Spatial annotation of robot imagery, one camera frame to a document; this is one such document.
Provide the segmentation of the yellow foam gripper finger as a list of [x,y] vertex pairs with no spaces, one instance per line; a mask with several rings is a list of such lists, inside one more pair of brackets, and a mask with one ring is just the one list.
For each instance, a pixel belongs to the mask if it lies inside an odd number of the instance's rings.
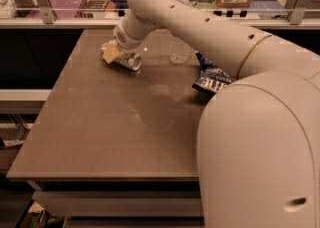
[[102,46],[102,57],[107,63],[112,63],[122,54],[123,50],[116,41],[109,41]]

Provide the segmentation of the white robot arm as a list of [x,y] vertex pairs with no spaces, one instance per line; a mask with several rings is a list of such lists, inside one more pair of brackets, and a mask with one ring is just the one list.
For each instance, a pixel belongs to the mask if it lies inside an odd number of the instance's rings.
[[237,79],[199,122],[205,227],[319,228],[318,55],[182,0],[127,2],[107,62],[165,28]]

